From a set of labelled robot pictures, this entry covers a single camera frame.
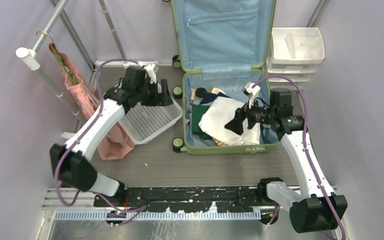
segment dark blue cloth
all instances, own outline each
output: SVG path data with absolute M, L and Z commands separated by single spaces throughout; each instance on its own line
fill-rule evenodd
M 205 94 L 204 98 L 201 100 L 201 102 L 199 103 L 199 105 L 203 105 L 203 104 L 208 104 L 208 103 L 212 103 L 214 102 L 214 100 L 216 100 L 216 98 L 218 97 L 225 97 L 225 98 L 229 98 L 231 99 L 230 96 L 227 96 L 221 92 L 219 92 L 218 94 L 215 94 L 215 93 L 207 93 Z

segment metal frame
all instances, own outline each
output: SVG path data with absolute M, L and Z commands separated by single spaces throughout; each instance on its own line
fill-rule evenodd
M 331 0 L 319 0 L 317 6 L 315 7 L 314 11 L 312 12 L 312 15 L 307 23 L 307 28 L 312 28 L 317 25 L 320 18 L 323 15 L 323 12 L 325 11 L 326 7 L 328 6 L 329 2 Z
M 73 200 L 77 192 L 75 188 L 61 188 L 60 190 L 62 196 L 69 202 Z M 92 192 L 80 192 L 75 204 L 68 207 L 60 202 L 55 188 L 49 188 L 42 204 L 42 218 L 35 239 L 48 240 L 52 233 L 54 221 L 124 221 L 135 214 L 134 212 L 128 212 L 126 218 L 108 218 L 106 214 L 114 209 L 112 207 L 95 207 L 95 198 L 98 197 Z M 275 206 L 267 205 L 254 206 L 253 208 L 253 212 L 218 213 L 217 206 L 213 203 L 207 212 L 185 213 L 179 211 L 173 213 L 169 209 L 166 212 L 145 211 L 140 213 L 133 221 L 259 220 L 261 213 L 272 213 L 276 209 Z
M 39 76 L 45 81 L 45 83 L 52 89 L 53 93 L 65 104 L 65 106 L 70 110 L 70 112 L 80 121 L 80 123 L 84 124 L 86 122 L 85 118 L 80 113 L 79 108 L 75 103 L 73 103 L 71 100 L 69 100 L 66 96 L 64 96 L 64 93 L 55 85 L 55 83 L 52 81 L 52 79 L 49 77 L 49 75 L 43 70 L 41 65 L 38 63 L 38 61 L 35 59 L 37 52 L 41 48 L 42 44 L 45 41 L 45 38 L 47 37 L 46 34 L 49 34 L 52 27 L 56 23 L 57 19 L 61 16 L 62 23 L 64 24 L 65 28 L 67 29 L 68 33 L 70 34 L 71 38 L 74 41 L 74 44 L 76 45 L 77 49 L 79 50 L 80 54 L 84 58 L 87 65 L 90 67 L 90 69 L 93 71 L 95 66 L 94 63 L 89 56 L 88 52 L 85 49 L 85 46 L 82 44 L 82 41 L 80 40 L 79 35 L 77 34 L 76 30 L 73 27 L 73 24 L 69 20 L 67 14 L 64 11 L 64 7 L 67 5 L 69 0 L 49 0 L 51 4 L 54 6 L 54 12 L 42 30 L 42 33 L 40 33 L 39 37 L 37 38 L 36 42 L 34 43 L 33 47 L 31 49 L 27 49 L 25 47 L 20 47 L 16 51 L 17 57 L 23 60 L 23 62 L 32 70 L 39 74 Z M 114 29 L 113 21 L 111 20 L 111 17 L 108 13 L 107 7 L 105 6 L 104 0 L 99 0 L 100 6 L 102 8 L 102 13 L 105 15 L 105 19 L 108 22 L 108 25 L 110 26 L 112 35 L 114 37 L 114 40 L 117 44 L 118 49 L 120 50 L 121 56 L 123 57 L 124 51 L 123 47 L 120 43 L 120 39 L 117 35 L 117 32 Z

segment mesh basket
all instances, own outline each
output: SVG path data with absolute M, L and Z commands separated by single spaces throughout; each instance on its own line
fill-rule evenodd
M 135 145 L 147 144 L 182 117 L 182 108 L 173 99 L 169 106 L 142 106 L 138 103 L 120 121 Z

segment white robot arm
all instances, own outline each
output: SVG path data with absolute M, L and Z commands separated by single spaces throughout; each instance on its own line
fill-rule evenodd
M 73 146 L 58 172 L 58 179 L 81 191 L 101 193 L 113 197 L 113 202 L 125 198 L 125 185 L 97 172 L 89 163 L 99 143 L 110 129 L 136 104 L 143 106 L 168 106 L 173 104 L 169 95 L 167 80 L 157 84 L 155 66 L 130 66 L 121 85 L 111 87 L 103 96 L 103 109 L 99 109 L 85 125 L 64 145 L 54 144 L 50 149 L 53 173 L 68 146 Z
M 348 203 L 343 195 L 336 195 L 320 168 L 310 143 L 310 135 L 305 133 L 307 146 L 303 145 L 304 118 L 293 115 L 292 94 L 289 89 L 274 88 L 270 92 L 270 104 L 263 101 L 259 106 L 257 95 L 259 86 L 248 83 L 242 90 L 249 102 L 235 111 L 234 119 L 224 127 L 241 135 L 242 122 L 248 121 L 248 129 L 255 124 L 270 125 L 286 149 L 299 183 L 300 194 L 290 189 L 282 179 L 263 178 L 258 184 L 260 197 L 266 202 L 280 204 L 288 213 L 291 224 L 297 233 L 332 230 L 338 227 L 320 186 L 324 186 L 327 197 L 332 202 L 339 218 L 342 218 Z M 307 158 L 305 148 L 321 180 L 319 184 Z

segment green cloth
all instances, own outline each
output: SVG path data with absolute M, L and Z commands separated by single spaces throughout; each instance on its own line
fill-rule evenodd
M 192 119 L 190 123 L 190 129 L 192 133 L 197 135 L 202 140 L 212 140 L 213 138 L 203 132 L 200 128 L 200 121 L 203 115 L 207 112 L 210 106 L 204 105 L 192 105 Z

